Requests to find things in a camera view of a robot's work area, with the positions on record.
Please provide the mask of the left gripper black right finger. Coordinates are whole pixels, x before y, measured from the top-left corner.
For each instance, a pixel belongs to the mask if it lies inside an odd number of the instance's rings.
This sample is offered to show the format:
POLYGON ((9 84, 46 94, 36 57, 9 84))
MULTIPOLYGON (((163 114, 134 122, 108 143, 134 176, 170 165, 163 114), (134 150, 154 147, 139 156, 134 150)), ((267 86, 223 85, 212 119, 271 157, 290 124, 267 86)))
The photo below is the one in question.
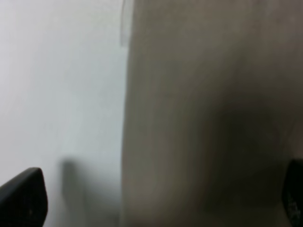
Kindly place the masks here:
POLYGON ((283 185, 283 206, 292 227, 303 226, 303 160, 293 159, 283 185))

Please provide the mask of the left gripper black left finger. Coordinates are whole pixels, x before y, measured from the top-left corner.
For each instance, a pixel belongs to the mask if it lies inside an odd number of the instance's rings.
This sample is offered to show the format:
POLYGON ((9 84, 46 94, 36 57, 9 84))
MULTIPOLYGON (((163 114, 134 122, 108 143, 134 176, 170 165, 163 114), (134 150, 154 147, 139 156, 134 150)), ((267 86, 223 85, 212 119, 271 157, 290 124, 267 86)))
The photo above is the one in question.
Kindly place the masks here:
POLYGON ((42 227, 48 198, 41 168, 31 167, 0 187, 2 227, 42 227))

